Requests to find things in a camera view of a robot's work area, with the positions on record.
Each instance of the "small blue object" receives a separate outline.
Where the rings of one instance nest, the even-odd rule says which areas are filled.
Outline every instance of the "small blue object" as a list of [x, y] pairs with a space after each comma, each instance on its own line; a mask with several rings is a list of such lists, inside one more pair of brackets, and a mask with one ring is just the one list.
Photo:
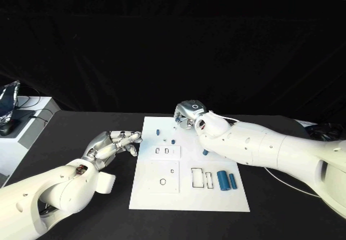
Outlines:
[[218, 171], [218, 183], [221, 191], [228, 191], [231, 189], [230, 178], [225, 171]]
[[237, 189], [237, 180], [235, 180], [235, 175], [231, 173], [230, 174], [230, 180], [231, 180], [231, 185], [232, 185], [232, 189]]

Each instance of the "black backdrop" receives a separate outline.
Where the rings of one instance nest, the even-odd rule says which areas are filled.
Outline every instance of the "black backdrop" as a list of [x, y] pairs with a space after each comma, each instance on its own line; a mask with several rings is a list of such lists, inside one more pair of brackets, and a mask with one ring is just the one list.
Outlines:
[[198, 99], [219, 114], [345, 122], [345, 1], [297, 4], [8, 1], [0, 84], [74, 111], [173, 113]]

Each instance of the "white board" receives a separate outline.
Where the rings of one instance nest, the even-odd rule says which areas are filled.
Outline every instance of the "white board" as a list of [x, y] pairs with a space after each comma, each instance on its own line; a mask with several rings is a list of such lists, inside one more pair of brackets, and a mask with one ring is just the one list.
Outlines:
[[[206, 156], [202, 154], [204, 148], [199, 145], [196, 131], [182, 129], [173, 117], [146, 117], [142, 133], [143, 142], [139, 149], [129, 208], [250, 212], [238, 164], [214, 152]], [[157, 148], [160, 148], [159, 152], [168, 155], [159, 157]], [[175, 163], [178, 163], [178, 174], [169, 175]], [[193, 187], [193, 168], [202, 169], [204, 187]], [[234, 174], [238, 189], [221, 191], [217, 173], [222, 170], [227, 174]], [[160, 186], [162, 178], [170, 179], [163, 185], [168, 185], [166, 187]]]

